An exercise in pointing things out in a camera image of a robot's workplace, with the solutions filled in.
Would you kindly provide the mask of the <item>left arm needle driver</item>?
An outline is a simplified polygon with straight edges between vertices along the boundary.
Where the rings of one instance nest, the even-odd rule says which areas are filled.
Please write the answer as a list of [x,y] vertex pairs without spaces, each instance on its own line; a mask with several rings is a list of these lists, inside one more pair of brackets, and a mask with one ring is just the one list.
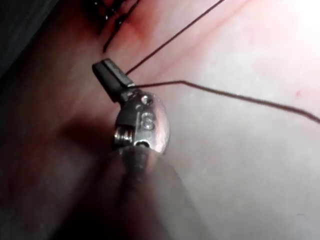
[[135,89],[128,92],[115,121],[113,146],[141,146],[164,153],[170,139],[170,124],[160,98]]

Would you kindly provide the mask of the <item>left arm needle driver jaw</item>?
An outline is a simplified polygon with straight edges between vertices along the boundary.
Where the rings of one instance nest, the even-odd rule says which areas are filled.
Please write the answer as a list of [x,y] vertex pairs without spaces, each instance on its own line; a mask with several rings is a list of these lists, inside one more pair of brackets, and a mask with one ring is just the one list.
[[121,86],[124,86],[125,88],[135,86],[134,82],[110,58],[106,58],[102,63]]
[[122,103],[123,87],[116,76],[118,66],[112,60],[102,60],[92,65],[92,71],[114,103]]

